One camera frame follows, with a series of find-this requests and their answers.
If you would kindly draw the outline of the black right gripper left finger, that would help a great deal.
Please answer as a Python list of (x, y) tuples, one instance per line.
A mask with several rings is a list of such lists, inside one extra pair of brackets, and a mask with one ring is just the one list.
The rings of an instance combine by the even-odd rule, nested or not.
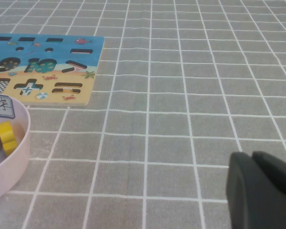
[(226, 198), (234, 229), (286, 229), (286, 214), (252, 214), (252, 155), (233, 152), (229, 160)]

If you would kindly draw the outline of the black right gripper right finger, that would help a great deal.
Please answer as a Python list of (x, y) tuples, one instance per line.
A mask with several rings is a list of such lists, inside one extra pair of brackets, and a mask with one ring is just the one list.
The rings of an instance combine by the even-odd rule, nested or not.
[(252, 214), (286, 214), (286, 162), (263, 151), (252, 160)]

